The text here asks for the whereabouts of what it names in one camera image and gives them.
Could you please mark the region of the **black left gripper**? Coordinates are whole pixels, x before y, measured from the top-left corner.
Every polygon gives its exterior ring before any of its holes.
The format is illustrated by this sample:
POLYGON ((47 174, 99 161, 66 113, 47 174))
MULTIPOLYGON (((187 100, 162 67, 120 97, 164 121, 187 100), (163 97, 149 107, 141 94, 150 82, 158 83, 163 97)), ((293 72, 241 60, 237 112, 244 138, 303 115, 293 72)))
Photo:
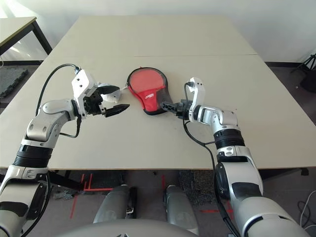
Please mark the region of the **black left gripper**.
POLYGON ((119 90, 119 87, 114 85, 99 85, 98 91, 95 91, 90 96, 85 96, 83 99, 83 105, 88 115, 105 115, 106 118, 115 116, 125 111, 130 105, 119 104, 110 109, 105 109, 102 105, 103 98, 101 94, 107 95, 119 90))

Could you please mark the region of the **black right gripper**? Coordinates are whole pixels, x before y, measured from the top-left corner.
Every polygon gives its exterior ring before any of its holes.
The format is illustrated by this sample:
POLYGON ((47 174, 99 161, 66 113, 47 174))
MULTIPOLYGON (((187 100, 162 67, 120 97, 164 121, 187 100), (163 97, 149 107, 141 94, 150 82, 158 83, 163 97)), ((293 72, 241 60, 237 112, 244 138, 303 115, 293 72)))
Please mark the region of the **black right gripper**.
POLYGON ((176 117, 183 120, 189 120, 189 109, 191 107, 192 101, 181 99, 179 103, 168 103, 162 102, 160 107, 166 111, 176 114, 176 117))

